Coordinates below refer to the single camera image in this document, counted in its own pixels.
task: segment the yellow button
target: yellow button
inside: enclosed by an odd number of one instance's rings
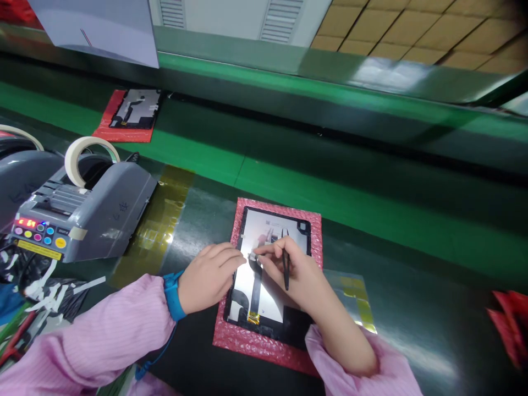
[[[59,249],[63,249],[66,247],[66,241],[64,240],[64,238],[57,238],[55,240],[55,246]]]

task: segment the control panel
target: control panel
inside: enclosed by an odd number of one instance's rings
[[[13,234],[38,246],[64,252],[70,242],[69,229],[58,227],[36,218],[19,217],[13,225]]]

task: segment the blue anti-static wrist strap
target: blue anti-static wrist strap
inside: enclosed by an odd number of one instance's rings
[[[163,279],[165,280],[165,298],[167,299],[167,306],[169,307],[170,315],[172,316],[172,319],[178,323],[180,319],[183,319],[185,316],[185,312],[182,309],[182,305],[180,304],[180,299],[178,297],[178,278],[183,274],[183,271],[178,272],[177,274],[169,274],[165,275]],[[172,330],[172,334],[170,335],[169,341],[165,344],[165,348],[161,351],[159,356],[154,361],[146,361],[143,364],[143,367],[136,367],[136,381],[140,381],[145,374],[147,374],[147,371],[149,368],[155,364],[161,356],[165,353],[167,350],[167,347],[171,343],[172,337],[174,336],[174,332],[176,331],[176,326],[174,326],[174,329]]]
[[[165,275],[165,298],[167,299],[167,306],[169,307],[170,315],[172,320],[178,322],[183,319],[186,313],[182,309],[180,304],[180,298],[178,297],[178,278],[183,274],[183,271],[177,274]]]

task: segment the pink sleeve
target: pink sleeve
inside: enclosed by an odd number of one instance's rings
[[[421,396],[407,359],[375,334],[361,327],[379,362],[379,374],[360,378],[348,374],[323,346],[319,328],[313,324],[306,334],[308,353],[321,375],[327,396]]]
[[[174,325],[163,278],[144,275],[71,326],[37,337],[0,376],[0,394],[95,394],[136,360],[161,348]]]

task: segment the human hand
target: human hand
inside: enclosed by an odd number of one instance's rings
[[[259,255],[258,261],[269,277],[285,291],[282,249],[286,249],[291,260],[287,293],[317,321],[320,313],[330,304],[335,304],[336,294],[315,260],[307,256],[289,236],[271,245],[257,247],[253,252]]]
[[[219,302],[233,284],[233,273],[245,262],[229,242],[206,246],[178,280],[183,311],[188,315]]]

